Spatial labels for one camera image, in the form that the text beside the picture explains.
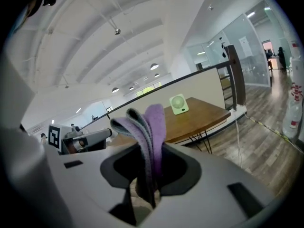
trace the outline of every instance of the black metal legs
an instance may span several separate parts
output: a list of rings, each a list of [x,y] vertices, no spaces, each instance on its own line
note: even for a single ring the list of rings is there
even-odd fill
[[[208,144],[209,144],[209,148],[210,148],[210,151],[211,151],[211,154],[212,154],[212,149],[211,149],[211,145],[210,145],[209,138],[208,138],[206,130],[205,130],[205,135],[206,135],[206,138],[207,138],[207,141],[208,141]]]
[[[195,146],[201,151],[201,149],[199,148],[199,146],[192,140],[192,138],[191,137],[189,137],[190,139],[191,139],[191,141],[195,144]]]
[[[207,145],[206,145],[206,143],[205,143],[205,141],[204,141],[204,139],[203,139],[201,133],[198,133],[198,134],[196,135],[197,139],[195,138],[195,136],[192,136],[192,137],[189,137],[189,138],[191,139],[191,141],[195,144],[195,146],[196,146],[200,151],[201,151],[201,149],[199,148],[199,146],[196,144],[196,142],[195,142],[192,138],[194,138],[196,141],[199,141],[199,142],[203,141],[204,144],[205,144],[205,146],[206,146],[206,149],[207,149],[208,153],[211,153],[211,154],[212,154],[211,145],[210,145],[209,138],[208,138],[208,135],[207,135],[207,132],[206,132],[206,131],[205,131],[205,135],[206,135],[206,138],[207,138],[207,141],[208,141],[208,145],[209,145],[210,151],[209,151],[209,149],[208,149],[208,147],[207,147]]]

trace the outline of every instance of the table leg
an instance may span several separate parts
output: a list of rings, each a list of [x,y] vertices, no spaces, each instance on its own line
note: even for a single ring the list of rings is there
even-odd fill
[[[204,145],[206,146],[206,149],[207,149],[207,151],[208,151],[208,153],[210,153],[210,151],[209,151],[209,149],[208,149],[208,147],[207,147],[207,145],[206,145],[206,143],[205,143],[205,141],[204,141],[204,139],[203,139],[203,137],[202,137],[202,135],[201,135],[201,133],[199,133],[199,134],[197,134],[197,137],[198,137],[198,139],[196,139],[195,138],[195,136],[192,136],[196,141],[199,141],[199,142],[201,142],[201,140],[204,142]]]
[[[210,151],[211,151],[211,154],[212,154],[212,149],[211,149],[211,145],[210,145],[209,138],[208,138],[206,130],[205,130],[205,135],[206,135],[206,138],[207,138],[207,141],[208,141],[208,144],[209,144],[209,148],[210,148]]]
[[[196,145],[196,147],[201,151],[201,149],[199,148],[199,146],[191,139],[191,141]]]

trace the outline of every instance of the folded cloth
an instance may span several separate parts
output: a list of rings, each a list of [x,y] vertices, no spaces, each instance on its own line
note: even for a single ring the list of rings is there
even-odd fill
[[[153,163],[153,145],[152,145],[152,132],[151,128],[144,118],[143,115],[141,115],[137,110],[135,109],[128,109],[126,112],[127,118],[135,125],[137,126],[143,133],[147,144],[148,144],[148,150],[149,150],[149,157],[150,157],[150,162],[151,162],[151,169],[154,169],[154,163]]]
[[[145,136],[129,118],[113,118],[111,119],[110,123],[114,131],[135,138],[140,145],[145,168],[144,170],[139,170],[135,188],[138,196],[149,202],[151,206],[155,208],[152,165],[150,161],[148,143]]]
[[[111,127],[118,133],[135,138],[139,143],[145,170],[139,170],[135,190],[154,208],[154,191],[157,189],[157,179],[162,176],[162,144],[166,138],[163,106],[150,105],[144,115],[130,108],[126,117],[111,119]]]
[[[157,178],[162,175],[162,144],[166,139],[166,120],[165,112],[161,104],[150,105],[145,114],[145,118],[151,128],[153,144],[153,166],[152,170]]]

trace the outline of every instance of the wooden table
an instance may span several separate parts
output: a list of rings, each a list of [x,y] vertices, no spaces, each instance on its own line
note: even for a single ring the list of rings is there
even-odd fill
[[[201,132],[205,132],[209,143],[206,130],[226,120],[230,116],[230,112],[193,97],[186,99],[186,101],[189,111],[185,113],[174,115],[171,106],[164,109],[167,128],[165,141],[174,143],[186,138],[192,140],[192,138],[195,139],[194,135],[196,134],[197,137],[202,140]],[[119,134],[112,140],[109,146],[121,146],[134,143],[136,143],[135,139]]]

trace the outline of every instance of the window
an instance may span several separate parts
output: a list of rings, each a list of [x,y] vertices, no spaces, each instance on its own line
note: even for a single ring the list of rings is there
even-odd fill
[[[113,107],[111,107],[111,106],[106,109],[107,112],[110,112],[112,110],[113,110]]]
[[[149,86],[149,87],[146,87],[146,88],[144,88],[143,90],[140,90],[140,91],[136,92],[136,96],[139,97],[139,96],[141,96],[141,95],[143,95],[143,94],[145,94],[145,93],[148,93],[148,92],[150,92],[150,91],[152,91],[152,90],[154,90],[154,89],[160,87],[161,85],[162,85],[162,84],[161,84],[160,82],[158,82],[158,83],[156,83],[156,84],[154,84],[154,85],[151,85],[151,86]]]
[[[143,92],[142,91],[138,91],[138,92],[136,92],[136,95],[137,95],[137,97],[139,97],[139,96],[143,95]]]
[[[154,85],[151,85],[151,86],[149,86],[149,87],[144,88],[144,89],[142,90],[142,92],[145,94],[145,93],[148,93],[149,91],[152,91],[152,90],[154,90],[154,89],[155,89]]]
[[[158,83],[154,84],[154,87],[158,88],[158,87],[161,87],[161,85],[162,85],[161,82],[158,82]]]

